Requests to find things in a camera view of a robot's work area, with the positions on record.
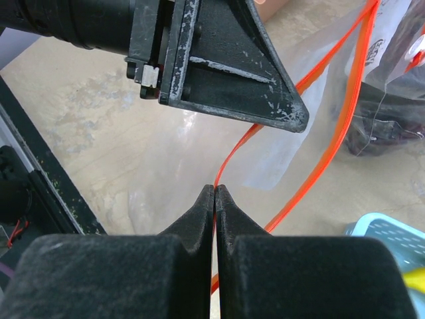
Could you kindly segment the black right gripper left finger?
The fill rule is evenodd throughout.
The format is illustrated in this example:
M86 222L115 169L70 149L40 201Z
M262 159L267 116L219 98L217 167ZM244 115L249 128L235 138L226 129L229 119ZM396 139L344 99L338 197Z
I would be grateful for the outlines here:
M23 253L2 318L208 318L214 188L156 235L45 235Z

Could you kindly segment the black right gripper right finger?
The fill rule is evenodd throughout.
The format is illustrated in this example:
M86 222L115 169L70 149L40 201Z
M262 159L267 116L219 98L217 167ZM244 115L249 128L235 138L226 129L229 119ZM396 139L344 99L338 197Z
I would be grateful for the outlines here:
M273 236L215 191L222 318L415 318L394 257L378 240Z

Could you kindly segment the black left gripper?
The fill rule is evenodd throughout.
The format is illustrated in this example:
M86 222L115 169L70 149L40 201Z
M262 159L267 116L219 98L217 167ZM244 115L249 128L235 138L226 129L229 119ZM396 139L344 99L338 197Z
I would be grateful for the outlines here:
M136 1L125 61L141 98L294 133L307 127L253 1Z

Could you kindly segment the light blue plastic basket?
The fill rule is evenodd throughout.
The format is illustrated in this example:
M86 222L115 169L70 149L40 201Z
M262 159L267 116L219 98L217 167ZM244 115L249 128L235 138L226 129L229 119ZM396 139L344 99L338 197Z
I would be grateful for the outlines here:
M424 267L424 233L382 213L347 225L343 269L326 318L423 318L424 293L403 274Z

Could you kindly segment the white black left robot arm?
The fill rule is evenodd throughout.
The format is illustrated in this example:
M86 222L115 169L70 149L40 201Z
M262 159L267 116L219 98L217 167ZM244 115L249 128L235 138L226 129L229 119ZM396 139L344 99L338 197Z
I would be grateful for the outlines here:
M162 105L295 133L309 120L251 1L2 1L1 26L122 54Z

